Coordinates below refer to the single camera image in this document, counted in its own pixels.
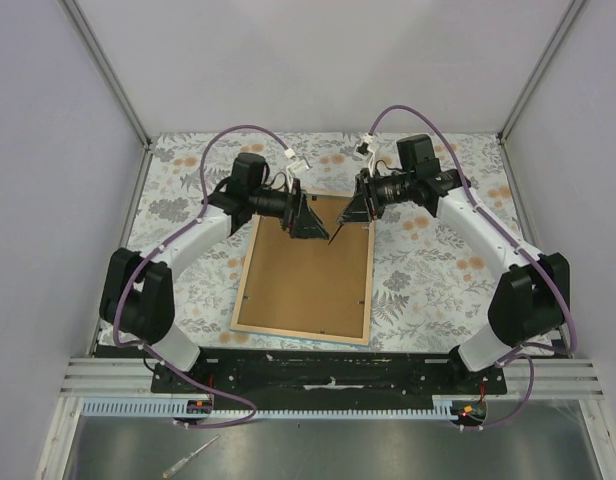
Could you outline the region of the red handled screwdriver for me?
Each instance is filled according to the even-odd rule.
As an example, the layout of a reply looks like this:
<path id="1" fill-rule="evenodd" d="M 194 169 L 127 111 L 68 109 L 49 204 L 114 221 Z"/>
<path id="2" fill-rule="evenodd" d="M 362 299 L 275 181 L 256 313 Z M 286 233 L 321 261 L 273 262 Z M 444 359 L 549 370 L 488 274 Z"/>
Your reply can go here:
<path id="1" fill-rule="evenodd" d="M 331 245 L 333 243 L 333 241 L 335 240 L 335 238 L 338 236 L 338 234 L 340 233 L 340 231 L 342 230 L 342 228 L 344 227 L 344 224 L 340 224 L 336 231 L 334 232 L 334 234 L 331 236 L 331 238 L 329 239 L 328 245 Z"/>

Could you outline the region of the blue picture frame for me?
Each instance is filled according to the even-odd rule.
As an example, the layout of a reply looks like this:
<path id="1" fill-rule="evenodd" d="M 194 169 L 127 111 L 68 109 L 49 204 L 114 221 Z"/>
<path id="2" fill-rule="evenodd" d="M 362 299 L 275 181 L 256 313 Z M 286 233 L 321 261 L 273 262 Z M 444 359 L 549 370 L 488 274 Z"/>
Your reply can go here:
<path id="1" fill-rule="evenodd" d="M 346 193 L 313 192 L 308 204 L 332 236 Z M 292 239 L 271 217 L 256 216 L 230 328 L 366 346 L 369 344 L 375 226 L 344 226 L 329 240 Z"/>

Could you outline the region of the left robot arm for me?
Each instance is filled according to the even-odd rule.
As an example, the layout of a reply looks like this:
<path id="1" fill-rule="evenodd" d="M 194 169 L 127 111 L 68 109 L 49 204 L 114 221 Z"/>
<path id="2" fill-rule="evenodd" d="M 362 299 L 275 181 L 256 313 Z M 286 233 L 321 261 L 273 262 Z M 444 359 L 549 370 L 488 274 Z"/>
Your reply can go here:
<path id="1" fill-rule="evenodd" d="M 113 326 L 119 348 L 146 349 L 173 366 L 173 379 L 186 392 L 207 384 L 208 368 L 198 362 L 200 347 L 175 324 L 174 283 L 199 257 L 228 239 L 253 216 L 271 217 L 292 239 L 327 240 L 329 234 L 308 205 L 298 179 L 281 190 L 264 184 L 264 157 L 241 153 L 230 176 L 202 204 L 199 217 L 148 252 L 120 248 L 110 258 L 100 318 Z"/>

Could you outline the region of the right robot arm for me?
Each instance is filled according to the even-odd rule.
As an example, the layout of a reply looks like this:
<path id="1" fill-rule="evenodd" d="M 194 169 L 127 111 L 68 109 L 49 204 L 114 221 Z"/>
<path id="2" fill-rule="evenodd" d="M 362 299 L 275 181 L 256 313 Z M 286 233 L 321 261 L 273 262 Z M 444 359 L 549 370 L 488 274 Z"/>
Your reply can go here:
<path id="1" fill-rule="evenodd" d="M 429 136 L 399 140 L 401 166 L 389 175 L 379 173 L 376 151 L 373 135 L 365 134 L 355 152 L 367 165 L 355 177 L 339 224 L 372 223 L 391 205 L 414 203 L 458 234 L 498 281 L 486 325 L 449 353 L 445 377 L 453 391 L 471 392 L 482 371 L 511 359 L 533 338 L 573 324 L 565 257 L 546 255 L 516 236 L 479 200 L 459 166 L 442 169 Z"/>

